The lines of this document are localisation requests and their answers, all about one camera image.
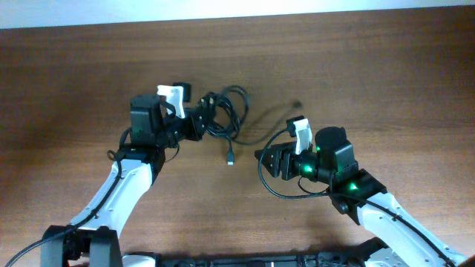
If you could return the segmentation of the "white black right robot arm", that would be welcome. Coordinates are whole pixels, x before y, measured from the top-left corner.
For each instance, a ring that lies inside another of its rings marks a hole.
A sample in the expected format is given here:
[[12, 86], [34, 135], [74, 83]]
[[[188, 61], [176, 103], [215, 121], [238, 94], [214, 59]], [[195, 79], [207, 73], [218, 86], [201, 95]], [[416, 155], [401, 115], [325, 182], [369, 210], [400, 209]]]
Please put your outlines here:
[[296, 130], [292, 142], [269, 140], [255, 152], [258, 173], [267, 170], [285, 180], [307, 178], [327, 185], [323, 192], [304, 191], [301, 199], [329, 197], [335, 209], [378, 237], [385, 254], [395, 254], [407, 266], [471, 266], [467, 257], [441, 241], [412, 217], [387, 187], [360, 168], [344, 128], [327, 127], [315, 141], [302, 146]]

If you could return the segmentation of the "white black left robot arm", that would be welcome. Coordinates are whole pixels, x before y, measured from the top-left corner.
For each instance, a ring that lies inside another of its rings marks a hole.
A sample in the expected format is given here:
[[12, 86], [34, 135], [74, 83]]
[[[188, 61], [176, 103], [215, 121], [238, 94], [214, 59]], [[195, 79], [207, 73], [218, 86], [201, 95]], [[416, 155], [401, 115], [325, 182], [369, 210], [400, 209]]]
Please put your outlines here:
[[86, 208], [69, 225], [44, 234], [41, 266], [68, 266], [87, 254], [90, 266], [123, 266], [119, 236], [135, 205], [154, 184], [165, 150], [187, 139], [198, 141], [213, 120], [217, 100], [204, 96], [179, 117], [178, 106], [158, 95], [131, 100], [131, 127], [111, 152], [111, 172]]

